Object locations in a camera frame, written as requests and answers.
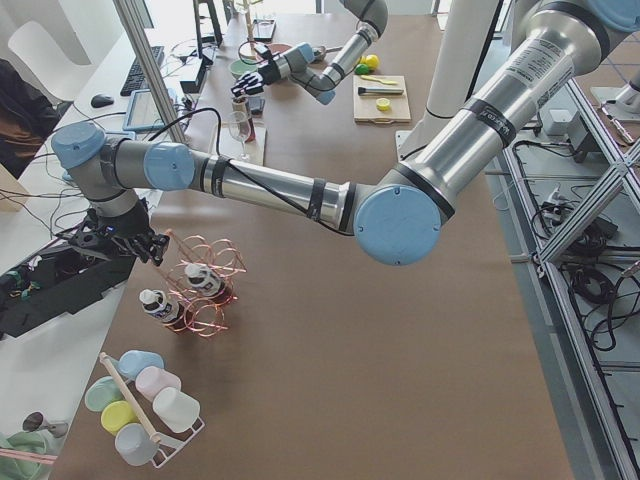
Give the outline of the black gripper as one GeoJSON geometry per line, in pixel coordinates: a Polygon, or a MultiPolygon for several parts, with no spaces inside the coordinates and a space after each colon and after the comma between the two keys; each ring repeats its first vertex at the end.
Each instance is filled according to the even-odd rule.
{"type": "Polygon", "coordinates": [[[231,88],[235,98],[257,95],[264,87],[286,79],[290,75],[290,64],[285,57],[273,57],[262,62],[257,71],[246,72],[231,88]]]}
{"type": "Polygon", "coordinates": [[[89,208],[86,215],[68,239],[78,252],[102,259],[135,256],[143,263],[160,266],[170,243],[165,234],[153,233],[145,200],[138,200],[127,213],[106,217],[89,208]]]}

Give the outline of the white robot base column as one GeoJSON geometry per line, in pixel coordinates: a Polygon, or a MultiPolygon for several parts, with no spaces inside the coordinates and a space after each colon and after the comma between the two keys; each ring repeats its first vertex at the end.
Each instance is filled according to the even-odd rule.
{"type": "Polygon", "coordinates": [[[502,7],[499,0],[451,3],[425,112],[397,147],[400,160],[431,144],[472,95],[502,7]]]}

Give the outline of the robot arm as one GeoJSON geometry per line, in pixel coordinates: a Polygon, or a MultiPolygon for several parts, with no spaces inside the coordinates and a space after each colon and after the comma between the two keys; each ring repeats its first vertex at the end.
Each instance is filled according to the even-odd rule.
{"type": "Polygon", "coordinates": [[[335,88],[355,69],[371,44],[382,36],[388,21],[385,1],[341,1],[341,4],[358,18],[358,29],[320,74],[308,67],[315,55],[312,46],[306,42],[276,55],[266,46],[257,47],[263,61],[255,72],[238,78],[231,88],[233,97],[261,93],[266,85],[288,78],[319,103],[328,105],[335,97],[335,88]]]}
{"type": "Polygon", "coordinates": [[[208,155],[172,142],[109,138],[90,122],[51,140],[89,202],[99,237],[160,263],[168,240],[150,227],[140,188],[191,189],[298,213],[352,235],[388,265],[421,260],[455,212],[457,195],[574,77],[594,71],[639,28],[635,1],[543,1],[514,28],[514,50],[426,145],[375,185],[334,184],[208,155]]]}

